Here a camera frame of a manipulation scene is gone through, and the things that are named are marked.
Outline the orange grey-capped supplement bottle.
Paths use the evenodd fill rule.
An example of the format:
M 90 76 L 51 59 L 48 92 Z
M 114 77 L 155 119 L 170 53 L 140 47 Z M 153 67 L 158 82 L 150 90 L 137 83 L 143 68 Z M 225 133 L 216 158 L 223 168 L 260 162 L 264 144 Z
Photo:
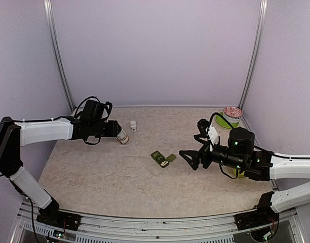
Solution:
M 124 129 L 121 129 L 121 131 L 118 133 L 118 135 L 116 136 L 116 138 L 118 139 L 118 141 L 121 144 L 127 144 L 129 141 L 129 136 L 127 135 L 127 133 L 124 131 Z

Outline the small white pill bottle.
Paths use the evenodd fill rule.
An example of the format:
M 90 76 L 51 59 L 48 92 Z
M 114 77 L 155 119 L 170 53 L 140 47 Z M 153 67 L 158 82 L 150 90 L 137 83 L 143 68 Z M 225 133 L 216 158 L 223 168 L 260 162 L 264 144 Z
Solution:
M 130 129 L 133 133 L 137 132 L 137 122 L 135 120 L 130 121 Z

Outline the green weekly pill organizer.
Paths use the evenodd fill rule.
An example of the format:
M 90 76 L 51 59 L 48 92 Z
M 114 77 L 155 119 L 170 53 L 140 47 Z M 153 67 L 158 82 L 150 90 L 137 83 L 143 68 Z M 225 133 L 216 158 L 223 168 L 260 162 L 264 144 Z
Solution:
M 150 156 L 161 168 L 167 167 L 171 162 L 176 159 L 175 154 L 170 154 L 169 156 L 164 157 L 158 150 L 153 152 Z

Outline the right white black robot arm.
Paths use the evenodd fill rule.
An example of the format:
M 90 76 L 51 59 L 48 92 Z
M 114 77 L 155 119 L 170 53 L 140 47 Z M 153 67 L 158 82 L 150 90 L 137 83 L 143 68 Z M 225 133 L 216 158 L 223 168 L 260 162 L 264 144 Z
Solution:
M 260 149 L 254 145 L 254 133 L 245 128 L 231 129 L 226 146 L 220 144 L 214 127 L 201 128 L 194 138 L 203 145 L 198 151 L 179 151 L 179 155 L 193 170 L 199 166 L 207 169 L 211 163 L 217 163 L 221 168 L 226 166 L 234 169 L 237 176 L 243 174 L 254 181 L 286 178 L 309 180 L 287 190 L 263 194 L 252 213 L 255 224 L 264 224 L 272 212 L 280 213 L 310 203 L 310 155 L 285 155 Z

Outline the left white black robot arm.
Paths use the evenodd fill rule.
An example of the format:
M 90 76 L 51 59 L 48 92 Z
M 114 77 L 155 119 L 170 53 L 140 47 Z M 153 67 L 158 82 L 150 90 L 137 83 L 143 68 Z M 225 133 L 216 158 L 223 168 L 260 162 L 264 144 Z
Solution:
M 35 203 L 44 217 L 59 225 L 64 215 L 59 204 L 39 185 L 21 161 L 21 148 L 30 144 L 58 140 L 83 140 L 103 137 L 119 138 L 122 127 L 110 120 L 113 105 L 101 103 L 97 97 L 86 98 L 70 116 L 50 119 L 14 120 L 4 117 L 0 121 L 0 173 Z

